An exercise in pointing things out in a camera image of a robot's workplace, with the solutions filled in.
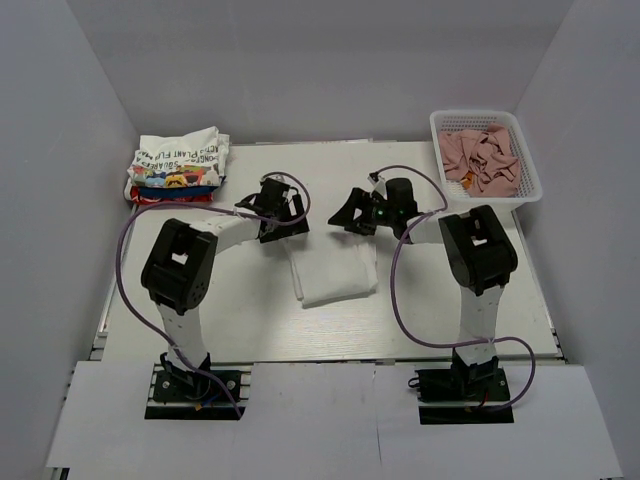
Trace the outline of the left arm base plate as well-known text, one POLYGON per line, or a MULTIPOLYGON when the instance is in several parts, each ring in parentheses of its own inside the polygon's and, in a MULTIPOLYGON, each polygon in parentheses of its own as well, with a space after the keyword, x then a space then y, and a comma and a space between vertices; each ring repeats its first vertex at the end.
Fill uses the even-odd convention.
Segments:
MULTIPOLYGON (((250 366, 223 366, 211 371, 224 384, 241 413, 249 399, 250 366)), ((145 408, 146 420, 238 421, 237 414, 222 388, 209 378, 192 387, 155 364, 145 408)))

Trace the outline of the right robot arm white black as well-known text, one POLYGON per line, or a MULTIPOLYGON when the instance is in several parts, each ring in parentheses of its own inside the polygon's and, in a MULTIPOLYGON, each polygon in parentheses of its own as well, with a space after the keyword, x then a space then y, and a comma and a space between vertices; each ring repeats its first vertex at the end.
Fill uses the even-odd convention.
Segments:
MULTIPOLYGON (((345 204, 328 223, 345 231, 372 236, 388 227, 398 248, 426 241, 428 215, 419 211, 413 185, 407 178, 384 180, 373 176, 375 189, 352 189, 345 204)), ((451 374, 453 390, 472 399, 484 391, 484 367, 497 365, 495 331, 500 298, 518 266, 515 249, 489 205, 438 220, 452 275, 461 291, 458 341, 450 346, 453 362, 462 366, 451 374)))

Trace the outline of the plain white t-shirt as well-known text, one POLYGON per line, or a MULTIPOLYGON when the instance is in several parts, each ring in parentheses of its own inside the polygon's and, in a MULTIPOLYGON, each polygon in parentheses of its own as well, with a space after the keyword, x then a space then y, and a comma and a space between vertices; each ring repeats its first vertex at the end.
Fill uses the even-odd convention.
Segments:
POLYGON ((366 297, 378 286, 375 244, 345 232, 309 232, 284 241, 294 293, 304 308, 366 297))

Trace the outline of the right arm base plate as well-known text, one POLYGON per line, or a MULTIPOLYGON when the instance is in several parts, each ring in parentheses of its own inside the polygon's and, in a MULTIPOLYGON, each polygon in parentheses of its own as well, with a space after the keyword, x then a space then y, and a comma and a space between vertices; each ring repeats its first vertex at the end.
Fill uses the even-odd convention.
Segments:
POLYGON ((514 422, 511 407, 493 412, 494 406, 510 401, 503 368, 489 380, 467 390, 450 369, 421 369, 407 382, 417 394, 421 425, 498 425, 514 422))

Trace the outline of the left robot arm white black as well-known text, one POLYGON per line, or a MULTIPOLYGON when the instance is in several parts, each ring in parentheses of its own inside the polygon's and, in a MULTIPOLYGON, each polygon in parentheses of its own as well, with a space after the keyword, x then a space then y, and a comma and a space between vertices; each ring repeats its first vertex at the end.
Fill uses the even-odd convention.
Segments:
POLYGON ((199 315, 216 257, 249 241, 275 242, 309 231, 303 191, 275 173, 260 190, 240 200, 229 214, 187 223, 171 218, 163 224, 141 275, 142 286, 156 304, 168 337, 163 364, 180 370, 177 387, 199 399, 211 387, 210 354, 199 315))

